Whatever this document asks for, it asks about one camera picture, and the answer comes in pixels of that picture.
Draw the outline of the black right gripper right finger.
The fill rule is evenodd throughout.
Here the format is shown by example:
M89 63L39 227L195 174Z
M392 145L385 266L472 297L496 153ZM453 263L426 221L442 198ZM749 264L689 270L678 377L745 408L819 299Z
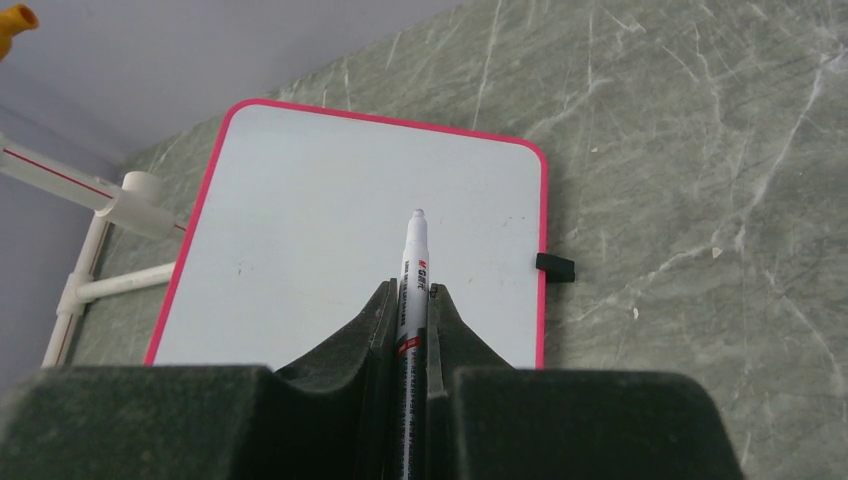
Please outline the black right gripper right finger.
M740 479L720 413L673 372L518 369L429 299L429 479Z

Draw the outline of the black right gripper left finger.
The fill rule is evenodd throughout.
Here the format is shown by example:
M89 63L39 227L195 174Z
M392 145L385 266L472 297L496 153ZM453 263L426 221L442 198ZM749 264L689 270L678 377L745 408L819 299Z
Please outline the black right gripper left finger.
M5 479L380 479L394 281L283 368L62 367L1 403Z

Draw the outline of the white blue whiteboard marker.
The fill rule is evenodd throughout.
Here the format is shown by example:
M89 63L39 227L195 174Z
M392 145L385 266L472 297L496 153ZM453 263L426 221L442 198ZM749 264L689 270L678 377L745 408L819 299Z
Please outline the white blue whiteboard marker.
M407 225L398 291L396 354L399 407L393 477L421 479L424 471L426 327L429 300L427 221L421 209Z

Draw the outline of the pink framed whiteboard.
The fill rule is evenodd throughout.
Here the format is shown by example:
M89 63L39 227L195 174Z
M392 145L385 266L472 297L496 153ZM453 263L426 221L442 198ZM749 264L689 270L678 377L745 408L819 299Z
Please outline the pink framed whiteboard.
M510 365L544 364L548 164L520 138L251 99L224 116L145 363L282 367L398 277L430 279Z

